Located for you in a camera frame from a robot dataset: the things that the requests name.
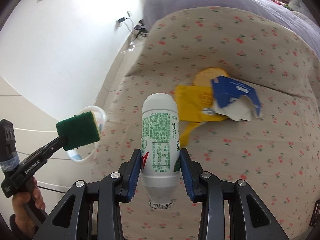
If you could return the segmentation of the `round yellow cracker piece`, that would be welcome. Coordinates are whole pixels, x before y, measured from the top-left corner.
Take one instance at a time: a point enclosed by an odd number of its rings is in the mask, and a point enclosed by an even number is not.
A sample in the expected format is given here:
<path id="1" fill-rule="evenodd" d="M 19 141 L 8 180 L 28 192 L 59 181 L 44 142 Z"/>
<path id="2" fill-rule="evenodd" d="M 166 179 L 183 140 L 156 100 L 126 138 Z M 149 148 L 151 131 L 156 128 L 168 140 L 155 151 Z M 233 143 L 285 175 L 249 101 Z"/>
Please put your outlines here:
<path id="1" fill-rule="evenodd" d="M 193 80 L 194 86 L 210 87 L 211 80 L 219 76 L 229 77 L 226 71 L 221 68 L 209 67 L 199 71 Z"/>

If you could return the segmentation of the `blue biscuit box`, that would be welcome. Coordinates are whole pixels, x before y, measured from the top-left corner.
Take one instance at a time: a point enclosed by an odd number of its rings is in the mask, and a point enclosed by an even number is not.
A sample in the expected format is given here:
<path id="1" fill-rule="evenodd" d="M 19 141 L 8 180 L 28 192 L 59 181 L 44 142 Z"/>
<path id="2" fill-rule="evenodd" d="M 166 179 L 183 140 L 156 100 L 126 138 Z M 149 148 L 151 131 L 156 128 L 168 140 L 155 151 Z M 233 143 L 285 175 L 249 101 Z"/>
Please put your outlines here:
<path id="1" fill-rule="evenodd" d="M 262 117 L 262 106 L 255 89 L 230 77 L 211 80 L 213 111 L 233 121 L 251 121 Z"/>

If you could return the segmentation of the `purple quilt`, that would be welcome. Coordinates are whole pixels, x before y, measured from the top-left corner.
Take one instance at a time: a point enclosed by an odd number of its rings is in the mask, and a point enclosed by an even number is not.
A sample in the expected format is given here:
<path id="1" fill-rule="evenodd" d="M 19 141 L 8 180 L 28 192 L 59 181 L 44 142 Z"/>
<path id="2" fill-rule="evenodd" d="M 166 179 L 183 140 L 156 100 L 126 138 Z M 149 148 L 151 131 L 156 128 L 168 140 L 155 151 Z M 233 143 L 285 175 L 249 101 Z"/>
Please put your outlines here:
<path id="1" fill-rule="evenodd" d="M 319 55 L 319 26 L 309 24 L 270 0 L 145 0 L 143 19 L 150 30 L 158 20 L 173 12 L 209 6 L 240 9 L 276 22 L 295 32 Z"/>

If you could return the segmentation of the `green yellow sponge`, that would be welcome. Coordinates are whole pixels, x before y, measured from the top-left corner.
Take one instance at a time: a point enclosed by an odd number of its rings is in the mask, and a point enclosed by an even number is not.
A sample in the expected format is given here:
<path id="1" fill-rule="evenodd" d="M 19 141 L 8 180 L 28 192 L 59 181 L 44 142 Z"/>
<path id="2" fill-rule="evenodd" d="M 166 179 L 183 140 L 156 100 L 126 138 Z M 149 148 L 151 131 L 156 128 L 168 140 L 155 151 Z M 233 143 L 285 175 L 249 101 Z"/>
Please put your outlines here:
<path id="1" fill-rule="evenodd" d="M 83 140 L 80 137 L 86 137 L 85 132 L 89 129 L 93 129 L 92 133 L 95 133 L 92 140 L 98 140 L 99 133 L 97 133 L 95 118 L 91 112 L 75 115 L 56 124 L 58 136 L 63 137 L 65 140 L 63 143 L 65 151 L 81 146 Z"/>

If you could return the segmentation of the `black device on floor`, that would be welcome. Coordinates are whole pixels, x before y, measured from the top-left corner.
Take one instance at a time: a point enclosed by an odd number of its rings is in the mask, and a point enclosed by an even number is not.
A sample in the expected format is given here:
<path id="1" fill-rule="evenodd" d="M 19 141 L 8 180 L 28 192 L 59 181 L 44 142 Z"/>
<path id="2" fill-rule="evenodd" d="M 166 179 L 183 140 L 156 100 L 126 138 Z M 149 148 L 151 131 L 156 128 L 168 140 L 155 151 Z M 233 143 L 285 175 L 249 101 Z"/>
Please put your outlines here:
<path id="1" fill-rule="evenodd" d="M 147 34 L 149 33 L 148 30 L 146 29 L 146 25 L 143 19 L 138 21 L 138 24 L 134 27 L 134 31 L 137 33 L 135 34 L 135 38 L 137 37 L 146 37 Z"/>

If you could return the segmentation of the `yellow snack wrapper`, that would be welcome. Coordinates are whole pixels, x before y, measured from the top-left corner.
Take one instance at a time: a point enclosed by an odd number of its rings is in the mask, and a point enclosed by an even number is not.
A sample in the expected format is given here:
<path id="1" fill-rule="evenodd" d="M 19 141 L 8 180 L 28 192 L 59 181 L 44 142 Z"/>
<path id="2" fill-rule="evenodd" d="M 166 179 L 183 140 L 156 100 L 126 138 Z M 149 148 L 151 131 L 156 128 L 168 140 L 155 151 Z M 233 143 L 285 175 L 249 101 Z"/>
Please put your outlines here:
<path id="1" fill-rule="evenodd" d="M 184 128 L 180 129 L 180 146 L 189 143 L 192 131 L 207 122 L 221 122 L 228 117 L 213 110 L 214 97 L 210 87 L 178 85 L 175 88 L 178 117 Z"/>

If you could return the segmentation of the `white cartoon trash bin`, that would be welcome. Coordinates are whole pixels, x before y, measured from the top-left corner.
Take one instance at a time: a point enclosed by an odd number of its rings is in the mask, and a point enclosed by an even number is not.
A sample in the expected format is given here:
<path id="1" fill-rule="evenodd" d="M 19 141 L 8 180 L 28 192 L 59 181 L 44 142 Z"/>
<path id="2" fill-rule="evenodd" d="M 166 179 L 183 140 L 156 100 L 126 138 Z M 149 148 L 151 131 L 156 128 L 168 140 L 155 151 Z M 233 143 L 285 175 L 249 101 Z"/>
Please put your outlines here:
<path id="1" fill-rule="evenodd" d="M 95 124 L 97 127 L 97 133 L 99 133 L 99 139 L 93 141 L 92 139 L 95 133 L 92 133 L 93 129 L 89 129 L 85 132 L 86 137 L 80 137 L 80 139 L 83 140 L 81 146 L 67 151 L 67 154 L 70 157 L 71 161 L 79 165 L 91 163 L 93 161 L 94 155 L 99 148 L 99 144 L 103 136 L 103 130 L 107 121 L 106 112 L 98 106 L 85 107 L 78 113 L 78 115 L 87 112 L 91 112 L 95 118 Z"/>

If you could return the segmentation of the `white plastic drink bottle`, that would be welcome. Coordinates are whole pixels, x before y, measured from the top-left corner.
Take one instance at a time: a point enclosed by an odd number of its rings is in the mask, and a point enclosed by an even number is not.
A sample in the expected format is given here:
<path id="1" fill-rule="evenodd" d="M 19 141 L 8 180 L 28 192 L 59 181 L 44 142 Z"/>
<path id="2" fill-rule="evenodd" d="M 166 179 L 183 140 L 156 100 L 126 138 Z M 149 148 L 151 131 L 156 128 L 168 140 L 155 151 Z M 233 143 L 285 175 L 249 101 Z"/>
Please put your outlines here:
<path id="1" fill-rule="evenodd" d="M 172 96 L 148 96 L 142 108 L 142 185 L 149 206 L 168 209 L 180 183 L 180 133 L 177 105 Z"/>

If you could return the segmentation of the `cherry print bed sheet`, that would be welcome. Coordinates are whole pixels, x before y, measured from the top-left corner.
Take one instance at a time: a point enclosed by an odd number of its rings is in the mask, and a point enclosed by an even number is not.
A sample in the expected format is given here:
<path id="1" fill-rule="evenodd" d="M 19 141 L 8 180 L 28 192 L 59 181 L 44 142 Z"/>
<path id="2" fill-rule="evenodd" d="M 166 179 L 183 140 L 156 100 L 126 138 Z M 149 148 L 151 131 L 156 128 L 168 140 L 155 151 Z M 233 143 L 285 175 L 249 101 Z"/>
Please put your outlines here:
<path id="1" fill-rule="evenodd" d="M 289 238 L 304 233 L 319 199 L 319 29 L 285 27 L 240 9 L 200 7 L 160 17 L 107 112 L 91 180 L 141 146 L 142 106 L 166 93 L 180 106 L 191 159 L 225 181 L 246 180 Z M 228 75 L 255 89 L 250 121 L 213 111 L 210 81 Z"/>

